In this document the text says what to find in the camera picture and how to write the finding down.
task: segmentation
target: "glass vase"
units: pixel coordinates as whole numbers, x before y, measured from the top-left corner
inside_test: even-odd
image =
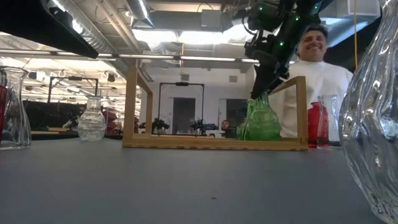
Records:
[[[379,2],[379,30],[341,106],[340,140],[372,211],[398,223],[398,0]]]
[[[319,124],[318,124],[318,149],[339,149],[337,95],[318,96]]]
[[[22,103],[22,86],[28,72],[0,66],[0,149],[25,149],[32,142],[30,124]]]
[[[100,141],[104,138],[106,123],[101,112],[101,97],[87,96],[87,107],[79,119],[78,134],[82,141]]]
[[[250,115],[253,111],[253,106],[254,106],[254,100],[252,99],[248,100],[248,112],[246,113],[246,119],[244,120],[243,124],[239,125],[239,127],[236,129],[236,138],[238,140],[244,140],[246,127],[248,125]]]
[[[280,136],[280,125],[277,114],[271,109],[268,95],[254,100],[252,113],[246,124],[245,141],[277,141]]]
[[[308,110],[308,146],[311,148],[316,148],[317,147],[317,141],[318,141],[318,126],[319,126],[319,120],[321,118],[321,109],[323,110],[324,114],[327,114],[328,112],[326,111],[326,108],[320,107],[320,104],[318,102],[313,102],[311,103],[312,108]]]

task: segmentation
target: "wooden stand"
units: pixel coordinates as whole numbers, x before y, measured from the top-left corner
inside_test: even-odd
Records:
[[[136,107],[136,85],[147,93],[146,133],[134,134],[134,114]],[[158,149],[237,149],[237,150],[277,150],[306,151],[308,149],[307,97],[305,77],[295,77],[273,93],[296,86],[297,96],[297,133],[298,138],[280,141],[238,141],[233,139],[214,139],[195,136],[156,136],[152,132],[153,93],[142,79],[136,67],[131,67],[127,78],[126,109],[124,117],[123,147]]]

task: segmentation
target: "gray table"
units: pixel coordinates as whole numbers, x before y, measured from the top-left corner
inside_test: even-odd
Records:
[[[0,223],[381,223],[341,152],[122,149],[37,141],[0,152]]]

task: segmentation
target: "white shirt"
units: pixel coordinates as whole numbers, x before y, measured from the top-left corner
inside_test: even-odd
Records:
[[[326,62],[299,61],[290,66],[290,77],[304,76],[307,84],[307,109],[320,95],[337,95],[337,111],[353,74],[343,67]],[[269,96],[269,104],[278,115],[282,128],[280,135],[285,138],[297,137],[296,89],[292,86]]]

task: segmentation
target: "table surface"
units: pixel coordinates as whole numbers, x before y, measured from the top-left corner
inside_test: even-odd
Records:
[[[0,223],[382,223],[341,151],[123,149],[34,141],[0,151]]]

